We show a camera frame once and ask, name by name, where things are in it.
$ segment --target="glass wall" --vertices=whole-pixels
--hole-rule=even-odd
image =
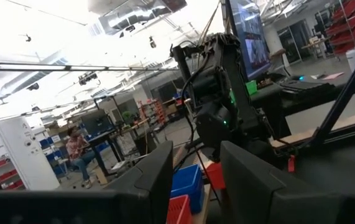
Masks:
[[[311,37],[310,30],[305,20],[301,20],[278,31],[282,46],[287,51],[289,63],[295,63],[311,57],[311,53],[305,48]]]
[[[300,55],[298,53],[295,40],[290,31],[289,27],[286,27],[278,31],[279,39],[281,40],[282,47],[286,50],[286,56],[289,63],[294,63],[301,61]]]

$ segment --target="keyboard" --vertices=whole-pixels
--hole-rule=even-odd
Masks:
[[[319,96],[334,88],[334,85],[329,83],[310,83],[299,80],[289,80],[279,85],[284,88],[282,96],[290,100]]]

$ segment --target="jeans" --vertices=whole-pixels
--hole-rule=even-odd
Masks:
[[[90,179],[86,166],[95,158],[95,152],[86,152],[81,157],[74,159],[72,164],[79,167],[80,172],[82,172],[83,180]]]

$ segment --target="woman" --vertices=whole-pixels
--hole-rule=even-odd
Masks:
[[[86,166],[95,158],[95,153],[93,151],[86,152],[85,148],[89,144],[80,134],[77,127],[70,128],[67,134],[70,137],[67,142],[67,151],[70,155],[71,163],[79,167],[85,181],[85,187],[89,189],[91,182]]]

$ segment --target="red clip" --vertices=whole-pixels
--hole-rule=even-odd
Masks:
[[[288,160],[288,172],[295,172],[295,156],[290,155]]]

